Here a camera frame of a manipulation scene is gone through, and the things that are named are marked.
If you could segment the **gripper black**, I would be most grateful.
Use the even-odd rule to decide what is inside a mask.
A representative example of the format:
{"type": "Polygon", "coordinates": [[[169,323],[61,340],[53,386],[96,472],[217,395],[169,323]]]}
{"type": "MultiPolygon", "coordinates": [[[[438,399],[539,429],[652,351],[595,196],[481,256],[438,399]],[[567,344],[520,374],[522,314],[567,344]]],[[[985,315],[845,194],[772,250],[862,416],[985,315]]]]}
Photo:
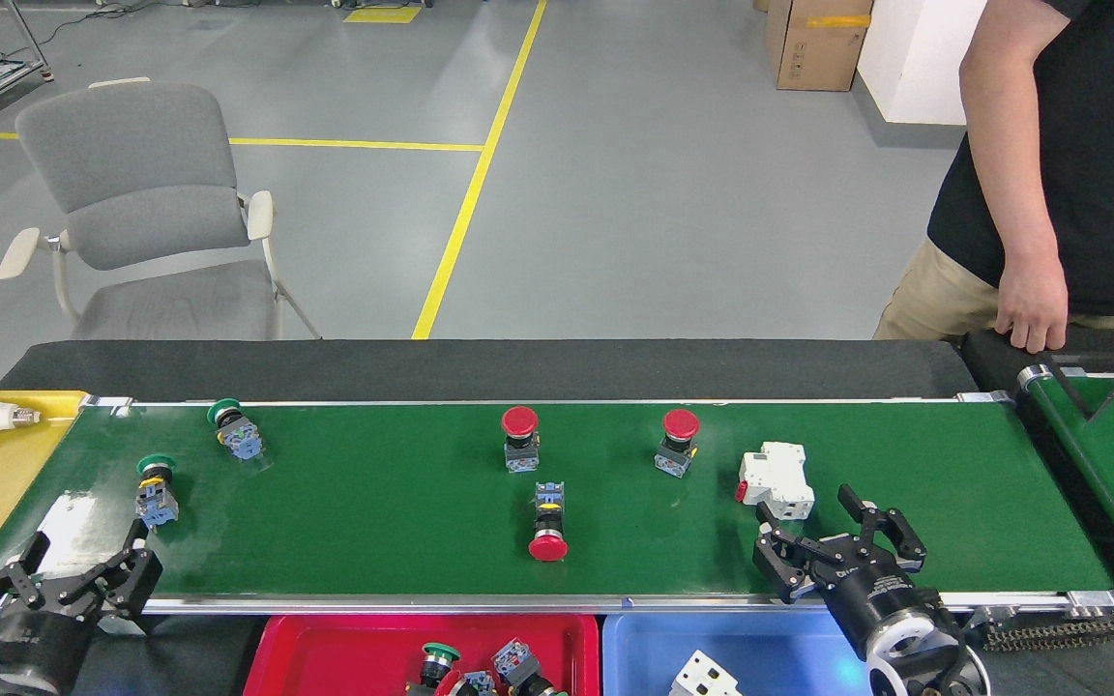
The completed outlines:
{"type": "Polygon", "coordinates": [[[14,592],[28,609],[0,617],[0,695],[70,695],[106,617],[136,621],[162,577],[162,561],[145,545],[149,528],[131,521],[118,552],[84,574],[32,581],[50,541],[35,532],[0,568],[0,602],[14,592]]]}
{"type": "Polygon", "coordinates": [[[905,514],[896,507],[881,509],[863,501],[847,483],[839,487],[838,501],[861,525],[839,552],[831,545],[788,533],[765,503],[756,503],[760,528],[752,560],[765,574],[779,600],[797,602],[815,582],[828,611],[852,644],[869,643],[871,635],[898,612],[926,620],[925,630],[932,631],[931,616],[925,612],[924,600],[905,574],[921,571],[925,560],[924,542],[905,514]],[[874,543],[878,533],[889,539],[895,552],[874,543]]]}

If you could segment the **person's right hand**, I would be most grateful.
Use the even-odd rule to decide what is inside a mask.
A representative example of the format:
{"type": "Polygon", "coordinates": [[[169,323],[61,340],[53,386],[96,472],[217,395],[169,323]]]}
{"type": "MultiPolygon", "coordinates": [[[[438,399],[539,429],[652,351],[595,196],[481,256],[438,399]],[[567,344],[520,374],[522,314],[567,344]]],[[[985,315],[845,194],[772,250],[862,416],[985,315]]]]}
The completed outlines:
{"type": "Polygon", "coordinates": [[[1037,354],[1065,347],[1069,290],[1057,259],[1009,259],[999,285],[994,329],[1012,347],[1037,354]]]}

